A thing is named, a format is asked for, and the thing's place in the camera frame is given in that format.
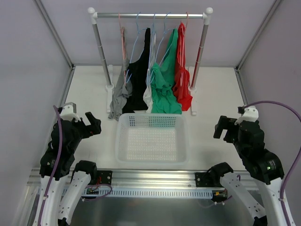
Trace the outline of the red tank top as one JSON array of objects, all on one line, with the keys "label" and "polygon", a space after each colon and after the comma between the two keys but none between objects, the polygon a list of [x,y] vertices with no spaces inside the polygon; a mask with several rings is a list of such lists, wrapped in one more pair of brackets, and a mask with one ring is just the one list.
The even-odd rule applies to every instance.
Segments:
[{"label": "red tank top", "polygon": [[188,111],[192,102],[192,96],[188,89],[190,73],[185,67],[185,31],[186,27],[184,23],[181,22],[178,27],[174,77],[175,85],[173,87],[174,96],[177,102],[182,105],[182,111]]}]

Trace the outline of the green tank top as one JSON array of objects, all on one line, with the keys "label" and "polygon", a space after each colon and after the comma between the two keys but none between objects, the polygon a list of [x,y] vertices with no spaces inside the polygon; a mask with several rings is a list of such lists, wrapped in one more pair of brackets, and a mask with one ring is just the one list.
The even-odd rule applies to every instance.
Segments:
[{"label": "green tank top", "polygon": [[182,105],[173,93],[178,30],[173,29],[162,61],[152,67],[152,113],[182,114]]}]

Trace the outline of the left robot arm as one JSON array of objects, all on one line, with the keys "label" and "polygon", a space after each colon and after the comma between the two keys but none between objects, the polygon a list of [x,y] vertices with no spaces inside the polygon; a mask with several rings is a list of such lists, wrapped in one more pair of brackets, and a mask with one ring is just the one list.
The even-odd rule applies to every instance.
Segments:
[{"label": "left robot arm", "polygon": [[88,184],[97,181],[96,163],[81,160],[72,173],[66,194],[63,189],[75,160],[79,143],[101,133],[101,121],[91,112],[85,114],[90,124],[82,120],[58,119],[53,125],[47,150],[40,160],[40,197],[33,222],[35,226],[68,226],[75,207]]}]

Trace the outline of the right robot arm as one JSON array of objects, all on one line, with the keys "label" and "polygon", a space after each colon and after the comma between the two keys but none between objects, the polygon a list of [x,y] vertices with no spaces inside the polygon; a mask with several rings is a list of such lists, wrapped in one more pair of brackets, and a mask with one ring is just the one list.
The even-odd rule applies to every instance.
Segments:
[{"label": "right robot arm", "polygon": [[234,145],[245,169],[257,184],[263,205],[242,186],[226,162],[210,168],[210,182],[216,187],[223,186],[248,212],[254,226],[294,226],[284,190],[288,176],[280,159],[265,148],[264,131],[259,122],[236,123],[236,119],[221,116],[214,128],[214,138],[219,139],[223,130],[227,131],[223,140]]}]

